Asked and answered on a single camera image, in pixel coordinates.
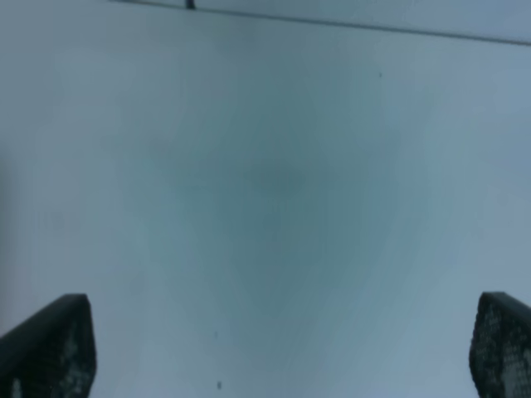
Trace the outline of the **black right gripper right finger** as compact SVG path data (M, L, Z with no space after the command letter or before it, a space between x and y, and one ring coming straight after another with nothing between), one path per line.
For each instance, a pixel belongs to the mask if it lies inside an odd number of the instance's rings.
M481 294L469 350L480 398L530 398L530 307L503 292Z

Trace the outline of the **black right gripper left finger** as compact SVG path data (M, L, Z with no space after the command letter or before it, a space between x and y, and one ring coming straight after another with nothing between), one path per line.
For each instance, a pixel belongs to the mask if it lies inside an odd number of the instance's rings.
M2 397L85 398L96 372L86 294L62 295L1 337Z

